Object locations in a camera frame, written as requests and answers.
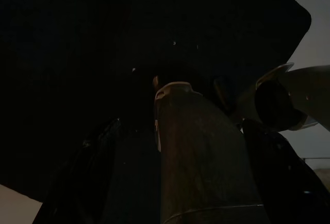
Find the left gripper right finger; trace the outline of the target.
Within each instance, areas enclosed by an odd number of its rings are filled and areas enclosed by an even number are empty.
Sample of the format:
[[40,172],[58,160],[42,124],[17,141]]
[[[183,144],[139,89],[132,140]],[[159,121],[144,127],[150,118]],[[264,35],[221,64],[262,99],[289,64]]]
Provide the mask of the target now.
[[245,119],[253,177],[271,223],[329,223],[329,190],[288,140]]

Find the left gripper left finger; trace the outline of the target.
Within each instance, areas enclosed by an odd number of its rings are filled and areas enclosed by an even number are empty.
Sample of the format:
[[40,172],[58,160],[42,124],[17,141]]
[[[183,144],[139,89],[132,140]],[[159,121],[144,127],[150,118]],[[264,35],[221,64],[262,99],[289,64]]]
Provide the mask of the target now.
[[100,223],[120,128],[114,118],[87,136],[57,174],[34,223]]

